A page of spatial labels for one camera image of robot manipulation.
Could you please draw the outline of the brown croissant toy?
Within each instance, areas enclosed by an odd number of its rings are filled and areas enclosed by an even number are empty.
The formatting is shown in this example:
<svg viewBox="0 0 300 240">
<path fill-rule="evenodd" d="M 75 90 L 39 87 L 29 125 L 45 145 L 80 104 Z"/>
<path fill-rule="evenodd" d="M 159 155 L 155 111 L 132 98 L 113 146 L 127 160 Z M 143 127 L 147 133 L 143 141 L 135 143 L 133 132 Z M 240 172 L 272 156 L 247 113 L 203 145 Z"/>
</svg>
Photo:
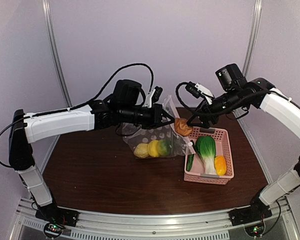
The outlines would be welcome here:
<svg viewBox="0 0 300 240">
<path fill-rule="evenodd" d="M 176 133 L 183 137 L 189 136 L 193 131 L 193 127 L 187 124 L 187 119 L 185 118 L 176 118 L 174 121 L 174 129 Z"/>
</svg>

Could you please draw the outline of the clear zip top bag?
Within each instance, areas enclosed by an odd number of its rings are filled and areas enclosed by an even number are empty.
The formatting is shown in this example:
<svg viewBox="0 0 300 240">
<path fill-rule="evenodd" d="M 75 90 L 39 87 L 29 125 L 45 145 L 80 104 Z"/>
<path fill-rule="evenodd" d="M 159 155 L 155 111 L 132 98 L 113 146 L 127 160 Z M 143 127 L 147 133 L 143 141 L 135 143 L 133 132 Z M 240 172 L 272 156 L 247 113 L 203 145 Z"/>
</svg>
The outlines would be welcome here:
<svg viewBox="0 0 300 240">
<path fill-rule="evenodd" d="M 166 125 L 154 129 L 137 128 L 131 123 L 123 124 L 122 127 L 123 141 L 128 144 L 134 154 L 135 147 L 140 143 L 149 143 L 152 140 L 169 139 L 172 143 L 172 152 L 170 156 L 163 158 L 175 157 L 177 155 L 185 156 L 194 154 L 194 144 L 187 136 L 181 136 L 176 133 L 174 124 Z"/>
</svg>

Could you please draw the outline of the yellow lemon toy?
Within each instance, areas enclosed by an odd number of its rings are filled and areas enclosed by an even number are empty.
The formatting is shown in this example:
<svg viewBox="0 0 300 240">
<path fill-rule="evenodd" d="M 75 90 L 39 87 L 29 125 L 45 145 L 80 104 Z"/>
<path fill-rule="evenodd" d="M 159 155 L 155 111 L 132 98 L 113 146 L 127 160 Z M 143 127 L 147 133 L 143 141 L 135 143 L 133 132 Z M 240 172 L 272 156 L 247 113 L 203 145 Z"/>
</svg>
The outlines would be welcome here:
<svg viewBox="0 0 300 240">
<path fill-rule="evenodd" d="M 157 144 L 157 151 L 158 153 L 163 156 L 167 157 L 171 155 L 172 152 L 172 143 L 169 139 L 161 139 Z"/>
<path fill-rule="evenodd" d="M 152 140 L 151 142 L 148 143 L 147 151 L 148 151 L 148 155 L 150 157 L 156 158 L 156 157 L 160 156 L 160 154 L 157 150 L 158 143 L 159 143 L 158 140 Z"/>
</svg>

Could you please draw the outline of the green cucumber toy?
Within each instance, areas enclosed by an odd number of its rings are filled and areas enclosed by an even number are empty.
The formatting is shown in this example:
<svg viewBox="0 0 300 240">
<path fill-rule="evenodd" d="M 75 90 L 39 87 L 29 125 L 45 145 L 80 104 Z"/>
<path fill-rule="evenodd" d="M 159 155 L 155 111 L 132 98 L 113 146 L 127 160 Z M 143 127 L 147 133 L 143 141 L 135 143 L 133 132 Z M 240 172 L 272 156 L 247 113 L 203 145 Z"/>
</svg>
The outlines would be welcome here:
<svg viewBox="0 0 300 240">
<path fill-rule="evenodd" d="M 193 154 L 187 156 L 186 170 L 188 172 L 191 171 L 191 169 L 192 169 L 193 160 L 194 160 Z"/>
</svg>

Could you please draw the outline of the pink plastic basket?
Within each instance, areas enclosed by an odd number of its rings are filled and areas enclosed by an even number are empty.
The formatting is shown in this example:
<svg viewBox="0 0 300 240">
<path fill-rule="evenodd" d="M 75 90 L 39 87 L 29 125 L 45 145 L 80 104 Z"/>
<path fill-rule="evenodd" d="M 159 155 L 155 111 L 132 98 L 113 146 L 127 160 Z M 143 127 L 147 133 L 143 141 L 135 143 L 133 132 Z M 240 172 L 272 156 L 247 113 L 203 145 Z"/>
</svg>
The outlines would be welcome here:
<svg viewBox="0 0 300 240">
<path fill-rule="evenodd" d="M 194 151 L 185 156 L 185 181 L 225 185 L 234 177 L 227 130 L 194 127 L 189 140 Z"/>
</svg>

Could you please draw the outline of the pale yellow walnut-shaped toy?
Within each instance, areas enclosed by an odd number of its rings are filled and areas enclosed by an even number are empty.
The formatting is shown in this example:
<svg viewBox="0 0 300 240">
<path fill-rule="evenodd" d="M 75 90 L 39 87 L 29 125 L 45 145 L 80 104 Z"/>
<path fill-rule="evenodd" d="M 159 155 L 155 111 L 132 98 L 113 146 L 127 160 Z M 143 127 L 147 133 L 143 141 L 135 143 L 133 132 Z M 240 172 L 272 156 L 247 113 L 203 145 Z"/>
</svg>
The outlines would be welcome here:
<svg viewBox="0 0 300 240">
<path fill-rule="evenodd" d="M 149 157 L 148 153 L 148 144 L 147 143 L 140 143 L 134 149 L 134 156 L 140 159 L 145 159 Z"/>
</svg>

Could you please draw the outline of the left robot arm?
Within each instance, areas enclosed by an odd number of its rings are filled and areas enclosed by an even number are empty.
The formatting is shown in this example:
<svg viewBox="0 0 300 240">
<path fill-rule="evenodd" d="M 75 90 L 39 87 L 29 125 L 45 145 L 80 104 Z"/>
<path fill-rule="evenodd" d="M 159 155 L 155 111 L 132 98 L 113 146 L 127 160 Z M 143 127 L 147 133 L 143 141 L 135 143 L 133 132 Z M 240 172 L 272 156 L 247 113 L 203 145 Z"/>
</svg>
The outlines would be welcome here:
<svg viewBox="0 0 300 240">
<path fill-rule="evenodd" d="M 57 222 L 61 210 L 38 169 L 32 145 L 64 134 L 89 132 L 132 124 L 145 130 L 174 123 L 174 117 L 159 104 L 162 88 L 156 87 L 145 95 L 140 83 L 117 81 L 113 92 L 104 99 L 91 99 L 78 106 L 38 113 L 17 110 L 9 136 L 9 164 L 25 182 L 42 214 Z"/>
</svg>

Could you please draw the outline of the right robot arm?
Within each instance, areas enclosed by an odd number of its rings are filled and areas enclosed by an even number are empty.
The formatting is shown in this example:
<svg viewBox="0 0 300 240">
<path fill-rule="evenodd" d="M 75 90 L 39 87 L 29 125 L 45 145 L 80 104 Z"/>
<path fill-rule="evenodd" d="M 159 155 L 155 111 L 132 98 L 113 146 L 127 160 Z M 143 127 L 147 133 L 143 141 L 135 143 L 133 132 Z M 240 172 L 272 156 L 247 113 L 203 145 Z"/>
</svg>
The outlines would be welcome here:
<svg viewBox="0 0 300 240">
<path fill-rule="evenodd" d="M 200 83 L 185 84 L 185 89 L 195 98 L 204 98 L 193 110 L 192 115 L 200 119 L 201 127 L 210 127 L 218 121 L 219 116 L 235 109 L 249 109 L 253 106 L 274 117 L 300 140 L 300 107 L 272 83 L 261 77 L 247 81 L 235 63 L 226 65 L 215 74 L 225 91 L 219 97 L 214 97 L 210 90 Z M 293 167 L 256 195 L 251 201 L 252 206 L 246 210 L 246 216 L 251 221 L 258 220 L 265 213 L 266 206 L 298 187 L 300 187 L 300 156 Z"/>
</svg>

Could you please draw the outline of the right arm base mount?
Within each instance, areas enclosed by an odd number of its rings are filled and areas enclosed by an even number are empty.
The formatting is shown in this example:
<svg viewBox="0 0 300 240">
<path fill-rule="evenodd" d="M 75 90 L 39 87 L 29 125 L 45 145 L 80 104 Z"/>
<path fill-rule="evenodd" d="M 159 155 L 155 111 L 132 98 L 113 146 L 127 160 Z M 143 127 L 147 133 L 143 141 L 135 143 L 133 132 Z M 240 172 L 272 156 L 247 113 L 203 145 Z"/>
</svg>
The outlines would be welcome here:
<svg viewBox="0 0 300 240">
<path fill-rule="evenodd" d="M 239 209 L 236 208 L 229 212 L 229 217 L 233 226 L 261 221 L 262 219 L 269 218 L 271 216 L 272 212 L 269 208 L 259 208 L 255 205 Z"/>
</svg>

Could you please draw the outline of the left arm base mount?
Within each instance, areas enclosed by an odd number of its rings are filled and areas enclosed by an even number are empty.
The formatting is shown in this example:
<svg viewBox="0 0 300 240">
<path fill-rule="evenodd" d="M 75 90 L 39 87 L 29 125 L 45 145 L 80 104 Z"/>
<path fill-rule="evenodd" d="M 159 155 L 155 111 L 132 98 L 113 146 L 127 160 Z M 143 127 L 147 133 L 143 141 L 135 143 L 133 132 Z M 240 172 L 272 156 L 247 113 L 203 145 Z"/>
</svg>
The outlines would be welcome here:
<svg viewBox="0 0 300 240">
<path fill-rule="evenodd" d="M 78 221 L 79 212 L 65 208 L 38 209 L 35 217 L 61 226 L 75 227 Z"/>
</svg>

